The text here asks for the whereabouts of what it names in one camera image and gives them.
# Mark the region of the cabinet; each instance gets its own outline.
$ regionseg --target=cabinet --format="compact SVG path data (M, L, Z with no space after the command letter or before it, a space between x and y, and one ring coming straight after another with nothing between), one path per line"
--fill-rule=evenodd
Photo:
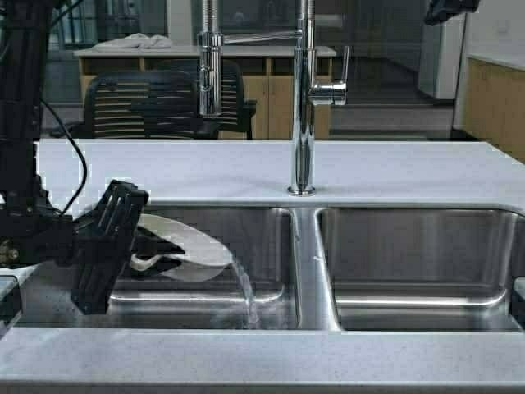
M294 93L294 49L287 47L247 47L247 52L236 48L235 56L226 52L224 58L239 64L243 74L244 96L257 101L257 114L252 120L253 137L256 140L289 140L292 135L292 112ZM256 56L253 51L265 53ZM329 48L321 48L317 68L319 80L331 80L332 57L336 55ZM78 51L75 55L80 63L80 87L82 96L90 82L98 74L106 71L147 71L154 70L159 62L174 58L195 58L198 50L193 48L188 53L176 51L162 56L132 57L96 53L92 50ZM320 140L330 138L331 109L316 108L316 137ZM239 139L242 135L222 131L221 139Z
M525 71L471 60L465 130L525 162Z

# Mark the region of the stainless steel sink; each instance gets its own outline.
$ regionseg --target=stainless steel sink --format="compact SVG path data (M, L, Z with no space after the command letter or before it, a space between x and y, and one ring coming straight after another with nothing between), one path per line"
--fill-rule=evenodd
M519 331L523 219L496 210L327 209L320 214L341 326Z
M522 331L525 219L499 210L150 208L228 246L262 330ZM23 326L246 329L232 270L203 283L123 273L107 315L70 301L73 270L44 264L22 287ZM516 289L522 289L518 281Z
M215 237L244 266L255 293L258 328L297 326L291 216L278 208L150 208ZM107 315L83 316L70 302L73 270L44 264L25 283L19 325L78 328L246 328L247 306L230 268L204 283L124 273Z

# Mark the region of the sink divider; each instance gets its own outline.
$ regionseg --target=sink divider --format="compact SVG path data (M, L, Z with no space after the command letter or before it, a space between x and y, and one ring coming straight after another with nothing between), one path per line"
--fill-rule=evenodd
M299 330L343 331L318 226L322 209L291 209Z

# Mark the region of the chrome faucet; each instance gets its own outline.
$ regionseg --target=chrome faucet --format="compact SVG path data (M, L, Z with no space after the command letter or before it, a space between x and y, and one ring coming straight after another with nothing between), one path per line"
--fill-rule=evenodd
M203 31L199 34L200 113L204 117L221 115L221 53L224 44L296 39L292 175L288 191L297 196L313 195L314 108L317 105L346 104L349 48L345 49L341 81L320 84L317 82L315 49L315 0L300 1L297 30L267 34L222 35L219 6L219 0L203 0Z

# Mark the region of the water stream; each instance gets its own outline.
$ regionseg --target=water stream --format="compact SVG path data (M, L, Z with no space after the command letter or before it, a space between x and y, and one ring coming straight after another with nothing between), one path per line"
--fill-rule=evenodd
M255 293L253 293L249 276L238 259L233 259L231 267L233 268L233 272L237 277L237 282L239 283L246 300L246 308L248 311L248 322L246 323L246 328L248 330L257 330L259 329L259 316L255 302Z

